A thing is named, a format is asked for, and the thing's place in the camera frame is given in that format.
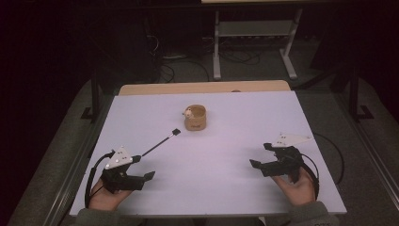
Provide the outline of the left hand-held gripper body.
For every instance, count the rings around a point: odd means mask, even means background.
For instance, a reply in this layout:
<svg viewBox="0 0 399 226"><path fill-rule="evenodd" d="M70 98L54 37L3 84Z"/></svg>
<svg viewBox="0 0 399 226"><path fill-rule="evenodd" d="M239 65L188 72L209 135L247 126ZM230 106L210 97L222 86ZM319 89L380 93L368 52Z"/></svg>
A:
<svg viewBox="0 0 399 226"><path fill-rule="evenodd" d="M124 147L119 147L105 165L101 179L109 192L120 190L141 190L145 184L143 177L130 176L127 170L133 163L132 157Z"/></svg>

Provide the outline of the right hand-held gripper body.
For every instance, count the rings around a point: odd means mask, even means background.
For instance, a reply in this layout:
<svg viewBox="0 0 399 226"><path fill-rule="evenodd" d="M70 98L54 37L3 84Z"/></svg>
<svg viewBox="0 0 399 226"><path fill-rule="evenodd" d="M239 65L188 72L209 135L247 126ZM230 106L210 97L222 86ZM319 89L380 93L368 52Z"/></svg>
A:
<svg viewBox="0 0 399 226"><path fill-rule="evenodd" d="M277 160L262 163L261 172L264 177L288 175L292 182L296 183L300 169L304 169L307 173L313 175L313 172L303 160L303 154L294 146L293 142L277 141L271 144L276 148L273 153Z"/></svg>

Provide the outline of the thin black brush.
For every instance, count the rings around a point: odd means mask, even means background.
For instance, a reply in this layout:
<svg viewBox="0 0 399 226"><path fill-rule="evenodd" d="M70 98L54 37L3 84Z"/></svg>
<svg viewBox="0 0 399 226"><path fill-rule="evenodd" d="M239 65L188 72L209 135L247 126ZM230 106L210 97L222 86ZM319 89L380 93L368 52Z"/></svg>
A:
<svg viewBox="0 0 399 226"><path fill-rule="evenodd" d="M154 151L156 148L158 148L160 145L162 145L163 143L165 143L166 141L168 141L169 139L171 139L172 137L176 137L181 133L181 130L176 128L174 129L171 134L167 137L165 137L163 140L161 140L160 142L158 142L156 145L154 145L153 147L151 147L149 150L147 150L144 154L142 154L141 156L144 157L147 154L149 154L150 152Z"/></svg>

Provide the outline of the person's right hand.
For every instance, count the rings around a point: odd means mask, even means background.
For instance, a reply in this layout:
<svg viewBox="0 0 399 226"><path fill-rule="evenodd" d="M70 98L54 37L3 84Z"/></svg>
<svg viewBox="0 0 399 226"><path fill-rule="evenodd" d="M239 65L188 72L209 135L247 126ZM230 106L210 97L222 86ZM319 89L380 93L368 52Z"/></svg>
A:
<svg viewBox="0 0 399 226"><path fill-rule="evenodd" d="M312 179L304 169L299 170L298 181L294 184L286 182L280 176L273 176L272 180L281 189L292 206L300 206L316 201Z"/></svg>

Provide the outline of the person's left hand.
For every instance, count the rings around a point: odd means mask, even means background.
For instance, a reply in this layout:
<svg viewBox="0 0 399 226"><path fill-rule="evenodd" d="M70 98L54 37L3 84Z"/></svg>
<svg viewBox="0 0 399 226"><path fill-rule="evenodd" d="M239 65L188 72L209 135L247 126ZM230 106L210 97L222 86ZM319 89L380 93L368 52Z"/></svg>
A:
<svg viewBox="0 0 399 226"><path fill-rule="evenodd" d="M99 179L91 189L88 208L101 211L116 211L119 205L131 194L131 190L121 190L111 193L103 188L103 181Z"/></svg>

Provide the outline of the white table board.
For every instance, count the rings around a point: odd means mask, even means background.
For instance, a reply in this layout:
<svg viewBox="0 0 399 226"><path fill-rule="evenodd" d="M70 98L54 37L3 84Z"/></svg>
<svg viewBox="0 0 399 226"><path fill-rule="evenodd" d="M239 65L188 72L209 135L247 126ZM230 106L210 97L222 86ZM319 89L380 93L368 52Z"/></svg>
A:
<svg viewBox="0 0 399 226"><path fill-rule="evenodd" d="M204 130L185 129L183 113L190 105L206 108ZM249 162L274 161L263 144L281 134L306 138L297 148L320 173L319 201L332 214L346 211L292 91L118 96L90 162L97 164L103 154L119 147L142 155L176 128L181 130L178 136L129 168L131 175L155 174L120 205L123 215L257 217L287 212L290 203L274 181Z"/></svg>

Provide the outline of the black metal stand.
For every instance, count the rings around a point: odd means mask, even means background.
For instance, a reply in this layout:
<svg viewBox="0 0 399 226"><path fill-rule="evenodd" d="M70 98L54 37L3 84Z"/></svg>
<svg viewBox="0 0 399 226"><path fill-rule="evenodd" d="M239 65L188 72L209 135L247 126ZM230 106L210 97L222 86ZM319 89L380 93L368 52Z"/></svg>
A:
<svg viewBox="0 0 399 226"><path fill-rule="evenodd" d="M83 120L90 120L95 122L100 113L100 99L99 99L99 83L97 73L93 72L90 78L90 89L91 89L91 107L86 107L81 115Z"/></svg>
<svg viewBox="0 0 399 226"><path fill-rule="evenodd" d="M371 120L374 116L366 105L359 105L359 73L353 67L349 79L349 114L355 122Z"/></svg>

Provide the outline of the round wooden cup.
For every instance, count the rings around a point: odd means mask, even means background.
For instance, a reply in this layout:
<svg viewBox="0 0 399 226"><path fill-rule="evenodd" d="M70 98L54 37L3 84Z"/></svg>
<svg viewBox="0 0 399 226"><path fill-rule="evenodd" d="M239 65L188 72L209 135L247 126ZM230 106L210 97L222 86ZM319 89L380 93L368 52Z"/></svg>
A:
<svg viewBox="0 0 399 226"><path fill-rule="evenodd" d="M184 117L184 126L188 131L201 131L206 128L206 108L203 105L190 105L194 118Z"/></svg>

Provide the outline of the wooden table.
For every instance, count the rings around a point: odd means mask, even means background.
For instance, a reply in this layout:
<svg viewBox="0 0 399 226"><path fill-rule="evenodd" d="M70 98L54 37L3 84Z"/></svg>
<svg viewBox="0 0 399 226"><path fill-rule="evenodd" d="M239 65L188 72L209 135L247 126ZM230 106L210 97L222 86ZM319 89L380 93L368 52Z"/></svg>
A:
<svg viewBox="0 0 399 226"><path fill-rule="evenodd" d="M196 82L171 84L124 85L121 95L153 94L186 94L186 93L219 93L219 92L255 92L255 91L289 91L291 88L283 80L267 81L229 81L229 82Z"/></svg>

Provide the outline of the white metal desk frame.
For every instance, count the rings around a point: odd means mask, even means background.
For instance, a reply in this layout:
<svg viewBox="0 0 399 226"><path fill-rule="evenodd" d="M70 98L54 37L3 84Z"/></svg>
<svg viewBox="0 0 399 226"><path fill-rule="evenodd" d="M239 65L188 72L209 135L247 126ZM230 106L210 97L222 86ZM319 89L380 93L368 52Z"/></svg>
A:
<svg viewBox="0 0 399 226"><path fill-rule="evenodd" d="M296 31L299 27L302 12L303 9L299 8L295 12L295 17L292 20L223 22L219 21L219 12L217 11L215 13L213 78L216 81L221 79L219 55L220 38L286 37L287 43L284 48L279 50L279 53L289 78L296 80L297 74L290 59L290 51L294 43Z"/></svg>

